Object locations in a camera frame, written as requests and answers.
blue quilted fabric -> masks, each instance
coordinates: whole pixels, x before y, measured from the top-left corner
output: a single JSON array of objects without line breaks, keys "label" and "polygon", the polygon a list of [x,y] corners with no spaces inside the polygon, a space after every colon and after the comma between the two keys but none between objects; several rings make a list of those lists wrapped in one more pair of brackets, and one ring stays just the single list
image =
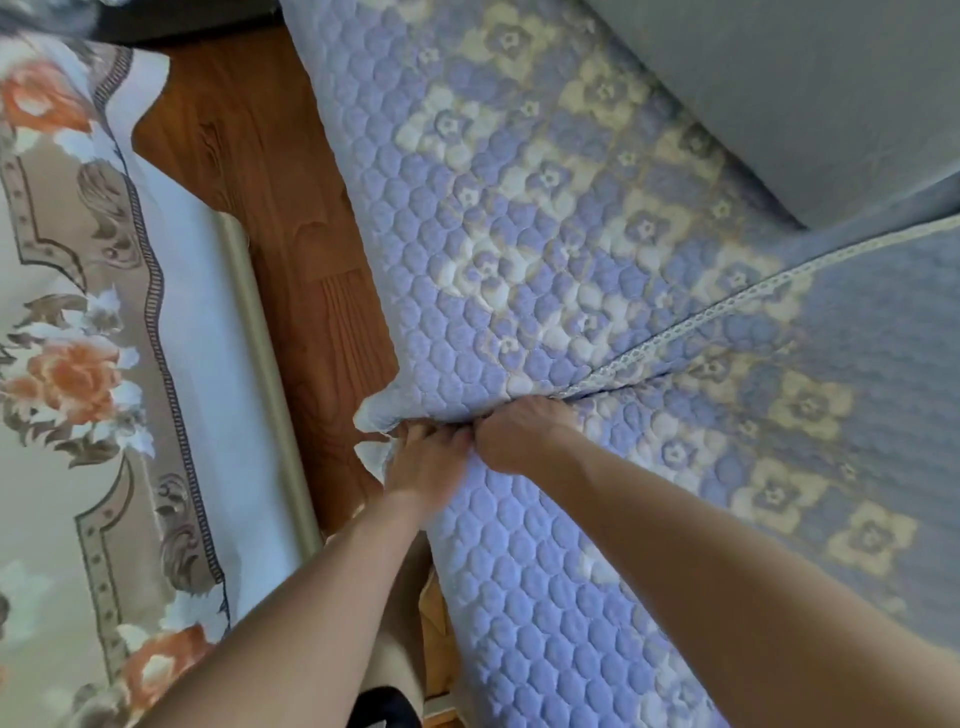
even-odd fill
[{"label": "blue quilted fabric", "polygon": [[[587,395],[591,438],[956,646],[955,235],[798,268],[876,228],[801,230],[575,0],[284,11],[400,364],[358,426]],[[481,725],[722,724],[530,482],[475,463],[430,536]]]}]

lace trim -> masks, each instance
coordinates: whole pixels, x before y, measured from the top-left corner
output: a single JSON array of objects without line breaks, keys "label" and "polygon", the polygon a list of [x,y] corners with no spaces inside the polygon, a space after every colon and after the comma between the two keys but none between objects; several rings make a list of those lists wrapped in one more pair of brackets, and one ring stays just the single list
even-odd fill
[{"label": "lace trim", "polygon": [[[925,237],[935,232],[949,231],[958,227],[960,227],[960,214],[951,215],[940,220],[935,220],[931,223],[924,223],[922,225],[914,226],[913,228],[907,228],[906,230],[888,232],[885,235],[880,235],[878,237],[871,238],[870,240],[864,240],[862,243],[854,243],[853,245],[849,245],[846,248],[841,248],[838,251],[815,257],[806,263],[798,265],[796,268],[791,268],[787,271],[781,271],[780,273],[777,273],[768,279],[762,280],[760,283],[752,285],[749,288],[745,288],[739,293],[736,293],[729,298],[724,299],[723,301],[715,303],[699,313],[694,314],[690,318],[684,319],[678,324],[661,331],[659,334],[653,336],[639,346],[623,352],[608,364],[604,364],[602,367],[593,370],[580,381],[576,382],[575,384],[571,384],[569,387],[557,392],[552,397],[558,400],[567,400],[571,397],[577,397],[578,395],[582,395],[584,393],[601,392],[605,389],[610,389],[615,385],[617,376],[619,374],[637,364],[645,364],[653,360],[656,351],[663,345],[669,344],[672,341],[676,341],[677,339],[686,336],[691,331],[701,327],[703,324],[709,323],[720,316],[735,311],[744,303],[770,295],[770,293],[772,293],[775,289],[794,278],[811,275],[817,271],[823,270],[824,268],[828,268],[831,265],[836,265],[837,263],[850,260],[858,255],[872,253],[873,251],[878,251],[882,248],[889,248],[890,246],[916,240],[917,238]],[[621,382],[616,386],[625,386],[627,384],[628,382]]]}]

orange flower print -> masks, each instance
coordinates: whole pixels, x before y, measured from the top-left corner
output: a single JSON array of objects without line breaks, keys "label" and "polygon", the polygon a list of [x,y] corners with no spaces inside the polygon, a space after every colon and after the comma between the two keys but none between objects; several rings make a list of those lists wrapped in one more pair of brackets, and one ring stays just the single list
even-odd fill
[{"label": "orange flower print", "polygon": [[142,715],[152,708],[212,648],[199,624],[179,632],[160,632],[147,640],[123,666],[131,713]]},{"label": "orange flower print", "polygon": [[3,391],[21,408],[43,403],[72,425],[109,420],[115,414],[110,390],[122,377],[120,350],[106,339],[45,344],[27,362],[27,374],[3,382]]},{"label": "orange flower print", "polygon": [[0,82],[0,97],[13,127],[40,133],[63,129],[90,133],[83,100],[66,77],[49,61],[28,61]]}]

forearm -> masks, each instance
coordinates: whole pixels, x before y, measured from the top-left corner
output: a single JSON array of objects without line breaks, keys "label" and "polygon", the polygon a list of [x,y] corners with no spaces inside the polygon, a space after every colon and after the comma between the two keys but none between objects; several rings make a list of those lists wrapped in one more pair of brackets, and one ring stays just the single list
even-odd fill
[{"label": "forearm", "polygon": [[568,430],[528,474],[737,726],[956,725],[956,667],[763,534]]},{"label": "forearm", "polygon": [[146,728],[345,725],[421,513],[369,505],[147,716]]}]

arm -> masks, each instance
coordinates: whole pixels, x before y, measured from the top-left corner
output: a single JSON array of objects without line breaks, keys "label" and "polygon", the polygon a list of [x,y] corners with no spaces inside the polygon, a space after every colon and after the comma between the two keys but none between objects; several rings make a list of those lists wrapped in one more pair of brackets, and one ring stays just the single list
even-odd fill
[{"label": "arm", "polygon": [[463,478],[470,431],[412,425],[386,493],[291,576],[145,717],[144,728],[342,728],[397,571]]},{"label": "arm", "polygon": [[476,426],[580,524],[732,725],[960,725],[960,668],[773,539],[600,448],[565,404]]}]

